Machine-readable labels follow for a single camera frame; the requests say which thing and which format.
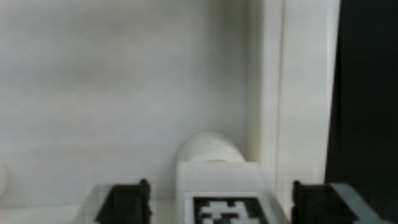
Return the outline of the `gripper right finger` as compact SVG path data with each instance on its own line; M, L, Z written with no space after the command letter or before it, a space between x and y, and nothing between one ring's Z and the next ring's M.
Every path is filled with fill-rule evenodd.
M385 224L353 187L292 182L291 224Z

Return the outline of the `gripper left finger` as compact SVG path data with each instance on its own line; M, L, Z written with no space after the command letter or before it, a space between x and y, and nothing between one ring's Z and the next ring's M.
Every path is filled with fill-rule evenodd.
M148 224L150 185L145 179L136 184L118 184L109 188L104 203L95 215L97 224Z

